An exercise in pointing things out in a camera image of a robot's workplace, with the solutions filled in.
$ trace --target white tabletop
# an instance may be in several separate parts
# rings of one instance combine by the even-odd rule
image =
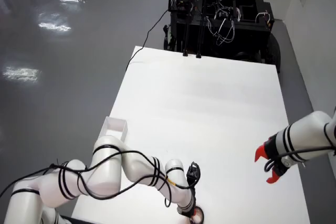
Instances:
[[[276,68],[144,48],[123,79],[111,117],[126,119],[125,143],[201,168],[196,203],[207,223],[309,223],[297,166],[266,183],[255,150],[288,125]],[[125,175],[122,187],[129,185]],[[107,201],[80,196],[73,218],[109,223],[188,223],[144,185]]]

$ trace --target black cable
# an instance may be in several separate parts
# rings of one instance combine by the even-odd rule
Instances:
[[[154,25],[154,26],[147,32],[147,36],[146,36],[145,42],[144,42],[143,45],[142,45],[142,48],[140,48],[138,51],[136,51],[135,54],[131,57],[131,59],[128,61],[125,72],[127,71],[128,66],[129,66],[131,60],[134,58],[134,56],[135,56],[140,50],[142,50],[142,49],[145,47],[145,44],[146,44],[147,39],[148,39],[148,35],[149,35],[149,33],[151,32],[151,30],[153,30],[154,27],[158,24],[158,22],[161,21],[161,19],[162,19],[163,16],[166,14],[166,12],[168,12],[168,10],[169,10],[169,9],[167,9],[167,10],[162,14],[162,16],[159,18],[159,20],[155,23],[155,25]]]
[[[14,181],[11,182],[8,186],[6,186],[5,189],[1,192],[1,194],[0,194],[0,198],[3,196],[3,194],[4,194],[4,193],[5,193],[5,192],[6,192],[12,185],[16,184],[16,183],[19,182],[20,180],[25,179],[25,178],[28,178],[28,177],[32,177],[32,176],[34,176],[34,175],[36,175],[36,174],[39,174],[39,173],[44,172],[44,171],[49,170],[49,169],[50,169],[50,167],[43,168],[43,169],[41,169],[41,170],[38,170],[38,171],[36,171],[36,172],[33,172],[33,173],[31,173],[31,174],[28,174],[28,175],[26,175],[26,176],[23,176],[23,177],[21,177],[21,178],[18,178],[18,179],[16,179],[16,180],[14,180]]]
[[[297,151],[292,152],[286,152],[283,154],[280,154],[276,157],[271,158],[268,160],[265,164],[264,171],[269,172],[275,165],[275,161],[281,159],[282,157],[293,155],[293,154],[299,154],[299,153],[307,153],[307,152],[318,152],[318,151],[326,151],[326,150],[336,150],[335,146],[323,146],[323,147],[315,147],[315,148],[305,148]]]
[[[98,196],[96,196],[96,195],[94,194],[94,192],[92,192],[92,191],[88,188],[88,186],[87,186],[87,184],[86,184],[84,178],[82,177],[82,174],[81,174],[81,173],[83,173],[83,172],[89,172],[89,171],[91,171],[91,170],[93,170],[93,169],[99,167],[100,165],[102,165],[102,164],[103,164],[104,162],[106,162],[107,160],[109,160],[109,159],[111,159],[111,158],[113,158],[113,157],[115,157],[115,156],[117,156],[117,155],[127,154],[127,153],[138,153],[138,154],[140,154],[141,156],[143,156],[143,157],[144,157],[144,158],[145,158],[145,159],[146,159],[146,160],[147,160],[153,167],[155,167],[155,165],[153,164],[153,162],[151,162],[151,161],[148,159],[148,157],[146,157],[142,152],[139,152],[139,151],[121,151],[121,152],[117,152],[117,153],[114,153],[114,154],[112,154],[112,155],[110,155],[110,156],[104,158],[102,161],[100,161],[99,163],[97,163],[97,164],[94,165],[93,167],[85,168],[85,169],[71,169],[71,168],[69,168],[69,167],[62,166],[62,165],[51,164],[51,165],[50,165],[49,167],[47,167],[47,168],[38,170],[38,171],[36,171],[36,172],[34,172],[34,173],[28,174],[28,175],[26,175],[26,176],[23,176],[23,177],[21,177],[21,178],[19,178],[19,179],[16,179],[16,180],[13,181],[13,182],[11,182],[11,183],[10,183],[10,184],[9,184],[9,185],[8,185],[2,192],[1,192],[1,194],[0,194],[0,198],[3,196],[3,194],[5,193],[5,191],[7,191],[12,185],[14,185],[15,183],[17,183],[18,181],[20,181],[20,180],[22,180],[22,179],[25,179],[25,178],[34,176],[34,175],[36,175],[36,174],[38,174],[38,173],[41,173],[41,172],[44,172],[44,174],[45,174],[45,173],[46,173],[48,170],[50,170],[50,169],[61,169],[61,170],[66,170],[66,171],[68,171],[68,172],[75,173],[75,174],[81,179],[82,184],[83,184],[83,187],[84,187],[85,190],[88,192],[88,195],[90,195],[92,198],[94,198],[94,199],[98,199],[98,200],[106,200],[106,199],[114,198],[114,197],[116,197],[116,196],[118,196],[118,195],[120,195],[120,194],[126,192],[127,190],[131,189],[133,186],[135,186],[136,184],[138,184],[139,182],[141,182],[141,181],[142,181],[143,179],[145,179],[145,178],[153,178],[153,177],[154,177],[154,178],[159,178],[159,179],[163,180],[163,183],[166,184],[167,187],[168,187],[168,190],[169,190],[169,197],[170,197],[170,198],[169,198],[169,203],[168,203],[168,204],[166,203],[166,200],[165,200],[165,205],[166,205],[166,207],[169,207],[170,204],[171,204],[172,192],[171,192],[171,188],[170,188],[170,186],[169,186],[169,184],[168,184],[168,182],[167,182],[168,177],[167,177],[161,170],[160,170],[160,174],[161,174],[162,176],[159,175],[159,174],[157,174],[157,175],[156,175],[156,174],[144,175],[144,176],[142,176],[141,178],[139,178],[136,182],[134,182],[132,185],[130,185],[130,186],[124,188],[123,190],[119,191],[119,192],[116,193],[116,194],[109,195],[109,196],[98,197]],[[196,163],[194,163],[194,162],[192,163],[192,165],[195,165],[196,168],[197,168],[197,171],[198,171],[198,177],[197,177],[196,181],[195,181],[192,185],[187,186],[187,187],[185,187],[185,186],[180,186],[180,185],[178,185],[178,184],[174,184],[176,187],[178,187],[178,188],[180,188],[180,189],[190,189],[190,188],[194,187],[194,186],[198,183],[198,181],[199,181],[199,179],[200,179],[200,177],[201,177],[200,167],[199,167]]]

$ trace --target white wire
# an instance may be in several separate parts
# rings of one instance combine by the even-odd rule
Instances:
[[[270,15],[269,13],[258,13],[258,14],[257,14],[257,17],[256,17],[256,22],[257,22],[257,18],[258,18],[258,16],[261,15],[261,14],[263,14],[263,15],[268,14],[268,21],[267,21],[267,23],[269,23],[269,21],[271,20],[271,15]]]
[[[220,30],[221,30],[221,28],[222,28],[222,26],[223,26],[223,24],[224,24],[225,20],[226,20],[226,18],[224,18],[224,20],[223,20],[222,24],[220,25],[221,27],[220,27],[220,28],[219,28],[219,30],[218,30],[218,34],[221,32]]]
[[[237,12],[238,12],[238,22],[240,21],[240,10],[239,10],[239,8],[238,7],[236,7],[237,8]]]
[[[233,34],[232,34],[232,38],[231,39],[227,39],[227,36],[229,36],[231,30],[233,29]],[[229,30],[229,32],[227,33],[226,37],[222,40],[222,42],[219,44],[219,46],[225,42],[225,43],[231,43],[235,38],[235,23],[234,21],[232,20],[232,23],[231,23],[231,28]]]

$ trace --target glossy floor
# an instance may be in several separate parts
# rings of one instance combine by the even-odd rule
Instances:
[[[166,9],[167,0],[0,0],[0,188],[57,160],[89,164],[133,48]],[[148,47],[163,47],[168,22],[166,15],[153,29]],[[293,122],[311,104],[283,23],[274,34]],[[311,223],[333,223],[336,186],[327,164],[321,158],[301,171]],[[9,197],[0,200],[0,222]],[[60,212],[71,216],[74,204]]]

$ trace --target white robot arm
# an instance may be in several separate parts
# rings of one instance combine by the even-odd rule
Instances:
[[[257,148],[255,162],[260,157],[269,159],[265,165],[266,172],[272,169],[268,183],[275,183],[292,165],[336,151],[335,112],[331,119],[324,112],[315,111],[271,136]]]
[[[123,190],[120,190],[121,167],[128,180],[134,182]],[[15,184],[5,224],[37,224],[45,212],[44,205],[56,208],[80,195],[111,199],[137,183],[155,187],[169,200],[166,206],[176,203],[180,214],[188,218],[195,214],[194,186],[201,175],[197,164],[190,166],[187,180],[180,160],[172,159],[163,168],[156,157],[133,151],[113,136],[96,141],[90,168],[76,159],[50,168],[54,170],[49,174],[25,178]]]

